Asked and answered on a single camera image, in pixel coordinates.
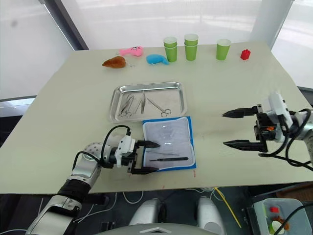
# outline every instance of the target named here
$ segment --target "gray floor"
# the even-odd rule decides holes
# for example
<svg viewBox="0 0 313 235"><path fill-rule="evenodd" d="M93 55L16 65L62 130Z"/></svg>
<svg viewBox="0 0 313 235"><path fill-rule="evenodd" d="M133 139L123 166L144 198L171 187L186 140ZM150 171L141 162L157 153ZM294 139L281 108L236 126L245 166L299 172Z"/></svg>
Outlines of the gray floor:
<svg viewBox="0 0 313 235"><path fill-rule="evenodd" d="M242 208L251 205L251 201L246 195L246 187L228 187L220 188L224 193L226 199L237 215L239 222L242 225L240 229L233 219L230 211L228 210L226 204L223 201L218 201L215 198L215 202L220 214L222 215L225 228L228 234L232 235L247 235L249 234L248 225L245 222L245 213L242 211ZM141 192L130 192L126 194L130 201L136 201ZM196 207L197 200L201 196L209 196L209 192L197 193L195 191L187 190L161 190L161 191L148 191L144 193L142 201L138 204L131 205L128 204L122 193L118 193L117 202L115 207L111 211L99 213L87 217L84 221L79 223L76 234L77 235L91 235L96 234L101 231L101 223L103 222L115 222L116 227L127 226L130 222L134 212L139 207L139 205L145 200L152 198L158 198L161 201L164 201L167 206L167 222L168 223L180 223L196 226L196 221L194 219L194 210ZM110 197L109 205L101 206L95 205L92 212L100 211L106 208L109 208L114 201L114 193L109 193L107 196ZM49 198L44 198L45 205L48 202ZM39 196L23 196L17 205L15 214L10 223L9 229L25 229L35 218L41 197ZM84 204L83 210L80 215L85 215L91 208L91 204ZM21 232L12 232L14 234L23 234Z"/></svg>

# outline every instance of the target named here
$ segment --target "metal tray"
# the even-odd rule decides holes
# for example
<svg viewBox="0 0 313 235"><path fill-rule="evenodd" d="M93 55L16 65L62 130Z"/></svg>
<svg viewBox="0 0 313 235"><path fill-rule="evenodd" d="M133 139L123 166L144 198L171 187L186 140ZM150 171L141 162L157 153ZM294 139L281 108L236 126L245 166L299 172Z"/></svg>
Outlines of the metal tray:
<svg viewBox="0 0 313 235"><path fill-rule="evenodd" d="M176 118L186 112L186 98L179 82L128 85L114 90L110 120L119 123Z"/></svg>

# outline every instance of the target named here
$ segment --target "blue plush toy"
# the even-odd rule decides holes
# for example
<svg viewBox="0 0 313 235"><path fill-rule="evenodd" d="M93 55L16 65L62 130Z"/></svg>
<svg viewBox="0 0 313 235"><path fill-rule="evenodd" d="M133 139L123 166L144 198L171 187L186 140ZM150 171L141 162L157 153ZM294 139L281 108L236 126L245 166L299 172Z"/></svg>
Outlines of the blue plush toy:
<svg viewBox="0 0 313 235"><path fill-rule="evenodd" d="M148 64L154 65L156 63L162 62L165 65L168 65L167 59L163 55L151 54L146 57Z"/></svg>

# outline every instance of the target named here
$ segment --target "table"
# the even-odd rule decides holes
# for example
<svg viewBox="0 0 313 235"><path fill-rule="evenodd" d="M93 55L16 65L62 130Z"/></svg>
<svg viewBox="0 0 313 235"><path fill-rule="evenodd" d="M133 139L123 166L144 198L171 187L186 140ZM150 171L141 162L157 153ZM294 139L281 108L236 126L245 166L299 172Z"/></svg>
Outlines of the table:
<svg viewBox="0 0 313 235"><path fill-rule="evenodd" d="M148 65L145 56L126 56L135 67L101 66L117 50L75 51L39 92L0 149L0 193L56 193L71 172L75 154L101 141L114 126L108 119L113 90L122 85L181 82L193 125L197 168L130 175L126 168L102 169L91 192L168 188L261 185L312 180L312 173L257 152L243 152L223 141L255 141L256 117L223 118L231 109L251 107L278 90L290 110L310 108L296 85L264 43L237 43L227 59L215 59L215 45L201 45L196 61L178 60L166 66ZM250 49L249 60L240 59ZM165 54L164 48L145 48L144 54ZM142 123L127 123L132 137L143 139ZM279 144L270 143L275 150ZM291 157L307 161L306 146L296 141Z"/></svg>

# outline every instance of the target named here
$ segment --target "white wall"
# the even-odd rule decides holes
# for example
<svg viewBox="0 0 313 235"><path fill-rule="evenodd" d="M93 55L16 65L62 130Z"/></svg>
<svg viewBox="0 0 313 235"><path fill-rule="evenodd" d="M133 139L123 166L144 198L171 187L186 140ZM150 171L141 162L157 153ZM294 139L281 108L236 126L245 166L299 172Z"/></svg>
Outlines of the white wall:
<svg viewBox="0 0 313 235"><path fill-rule="evenodd" d="M186 33L200 44L250 38L261 0L62 0L90 49L161 47Z"/></svg>
<svg viewBox="0 0 313 235"><path fill-rule="evenodd" d="M0 0L0 100L37 95L72 51L38 0Z"/></svg>
<svg viewBox="0 0 313 235"><path fill-rule="evenodd" d="M293 0L262 0L250 41L264 41L272 48Z"/></svg>
<svg viewBox="0 0 313 235"><path fill-rule="evenodd" d="M297 86L313 89L313 0L296 0L272 49Z"/></svg>

